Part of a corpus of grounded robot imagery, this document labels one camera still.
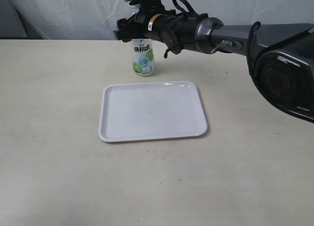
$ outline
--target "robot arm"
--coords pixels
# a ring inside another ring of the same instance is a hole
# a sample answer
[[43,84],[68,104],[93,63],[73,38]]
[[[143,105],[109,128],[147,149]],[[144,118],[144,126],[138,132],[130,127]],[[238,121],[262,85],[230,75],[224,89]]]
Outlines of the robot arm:
[[125,0],[140,11],[118,21],[116,39],[151,38],[182,50],[247,57],[249,74],[259,92],[276,108],[314,123],[314,25],[223,25],[197,14],[186,0],[173,0],[180,11],[166,10],[161,0]]

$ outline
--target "table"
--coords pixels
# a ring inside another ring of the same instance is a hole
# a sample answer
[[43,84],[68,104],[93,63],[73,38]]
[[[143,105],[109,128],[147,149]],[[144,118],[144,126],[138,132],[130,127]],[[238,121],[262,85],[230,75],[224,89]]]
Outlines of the table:
[[[0,41],[0,225],[294,226],[314,220],[314,126],[272,107],[246,59],[184,51],[139,77],[117,41]],[[188,80],[201,138],[107,144],[103,89]]]

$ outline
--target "white backdrop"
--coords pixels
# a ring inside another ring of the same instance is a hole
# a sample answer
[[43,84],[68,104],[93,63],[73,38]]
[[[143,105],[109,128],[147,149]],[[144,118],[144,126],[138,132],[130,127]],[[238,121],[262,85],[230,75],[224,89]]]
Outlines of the white backdrop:
[[[171,0],[162,0],[173,8]],[[313,0],[188,0],[199,13],[225,25],[314,23]],[[46,39],[114,39],[119,18],[130,15],[123,0],[12,0]]]

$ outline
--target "white tray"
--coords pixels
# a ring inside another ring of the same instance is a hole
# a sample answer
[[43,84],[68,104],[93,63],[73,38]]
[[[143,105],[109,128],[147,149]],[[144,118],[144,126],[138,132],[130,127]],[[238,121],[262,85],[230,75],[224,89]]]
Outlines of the white tray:
[[104,90],[98,132],[106,142],[193,137],[207,128],[191,82],[121,84]]

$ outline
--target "bottle label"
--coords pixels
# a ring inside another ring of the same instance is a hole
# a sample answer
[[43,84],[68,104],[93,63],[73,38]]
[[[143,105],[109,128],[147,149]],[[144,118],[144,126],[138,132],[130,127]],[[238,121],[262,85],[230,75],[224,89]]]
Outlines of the bottle label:
[[145,76],[154,72],[156,63],[154,59],[152,40],[133,39],[133,69],[136,74]]

